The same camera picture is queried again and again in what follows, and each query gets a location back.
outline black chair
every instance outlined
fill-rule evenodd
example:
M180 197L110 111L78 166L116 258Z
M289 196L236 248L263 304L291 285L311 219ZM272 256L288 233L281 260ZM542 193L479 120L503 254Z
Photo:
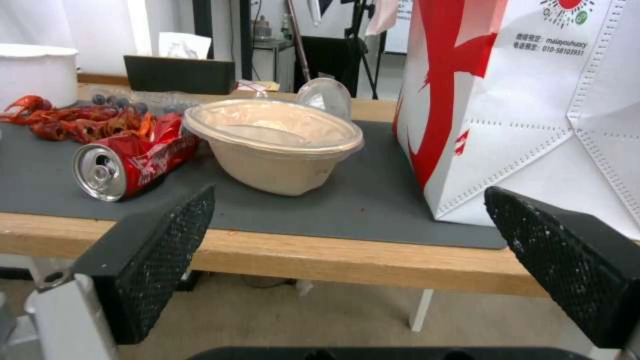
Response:
M364 46L361 39L302 37L302 45L307 55L311 78L317 78L319 73L329 74L349 90L351 97L356 97L360 72L358 46ZM297 92L304 84L302 69L296 61L295 91Z

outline blueberry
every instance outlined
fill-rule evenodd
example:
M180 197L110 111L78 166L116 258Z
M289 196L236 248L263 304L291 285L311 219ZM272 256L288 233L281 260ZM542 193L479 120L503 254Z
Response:
M93 96L93 99L91 99L91 102L96 105L104 105L106 101L107 99L105 99L104 95L101 94L96 94Z
M189 108L190 106L188 104L178 104L175 106L175 110L177 113L179 113L180 115L184 114L184 112Z
M140 115L144 115L149 111L149 107L144 102L136 102L133 107L136 108Z
M177 112L178 112L178 108L175 105L169 105L169 106L164 108L164 113L165 114L177 113Z
M127 100L124 97L121 97L116 101L116 106L120 109L124 109L127 106L129 106L129 100Z

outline paper pulp bowl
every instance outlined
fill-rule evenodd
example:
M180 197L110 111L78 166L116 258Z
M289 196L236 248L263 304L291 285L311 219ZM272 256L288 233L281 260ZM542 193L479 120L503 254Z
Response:
M213 102L188 109L183 124L209 142L229 175L280 195L321 186L338 162L364 144L353 123L280 101Z

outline red soda can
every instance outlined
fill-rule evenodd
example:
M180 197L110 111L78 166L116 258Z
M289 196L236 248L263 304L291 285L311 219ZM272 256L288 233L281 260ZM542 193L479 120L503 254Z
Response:
M181 127L180 115L169 113L156 120L150 140L131 134L82 146L74 155L76 182L103 201L134 195L194 156L198 138Z

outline white bag with red design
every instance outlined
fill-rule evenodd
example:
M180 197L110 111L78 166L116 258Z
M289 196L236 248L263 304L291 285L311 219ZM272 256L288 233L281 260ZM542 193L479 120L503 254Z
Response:
M415 0L394 119L437 220L498 185L640 239L640 0Z

